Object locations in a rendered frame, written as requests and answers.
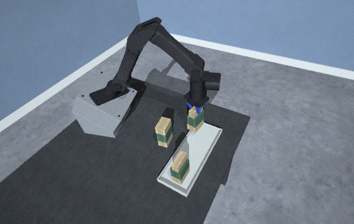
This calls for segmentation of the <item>white tray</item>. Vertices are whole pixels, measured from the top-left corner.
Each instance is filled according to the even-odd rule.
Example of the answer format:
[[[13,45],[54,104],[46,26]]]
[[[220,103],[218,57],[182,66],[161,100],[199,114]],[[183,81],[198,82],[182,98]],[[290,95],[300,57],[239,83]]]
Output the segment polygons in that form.
[[[189,131],[162,170],[157,181],[187,197],[221,133],[221,128],[206,124],[205,122],[196,133]],[[171,164],[180,151],[187,153],[190,166],[190,171],[182,184],[173,181],[170,174]]]

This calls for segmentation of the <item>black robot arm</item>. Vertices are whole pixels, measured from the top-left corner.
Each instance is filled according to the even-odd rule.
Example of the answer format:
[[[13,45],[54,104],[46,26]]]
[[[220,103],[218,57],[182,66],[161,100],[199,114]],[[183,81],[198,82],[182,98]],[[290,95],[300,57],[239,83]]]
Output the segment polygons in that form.
[[[161,22],[159,17],[155,17],[135,27],[127,38],[126,51],[113,80],[108,81],[104,89],[89,94],[97,106],[129,92],[126,88],[128,79],[131,79],[138,55],[148,41],[164,50],[185,69],[185,72],[190,76],[190,89],[193,91],[203,89],[202,99],[207,96],[207,90],[219,91],[221,74],[204,71],[204,60],[172,37],[160,24]]]

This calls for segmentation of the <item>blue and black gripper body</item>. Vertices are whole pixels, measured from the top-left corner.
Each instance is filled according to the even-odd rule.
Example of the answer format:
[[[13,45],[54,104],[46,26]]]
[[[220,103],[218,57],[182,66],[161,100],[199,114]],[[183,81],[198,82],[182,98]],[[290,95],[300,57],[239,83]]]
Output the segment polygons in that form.
[[[202,99],[202,90],[201,91],[193,91],[190,89],[190,91],[186,95],[184,95],[184,99],[187,99],[186,100],[187,103],[189,103],[197,108],[200,108],[204,105],[205,102],[207,102],[209,100],[208,96],[206,96],[204,99]]]

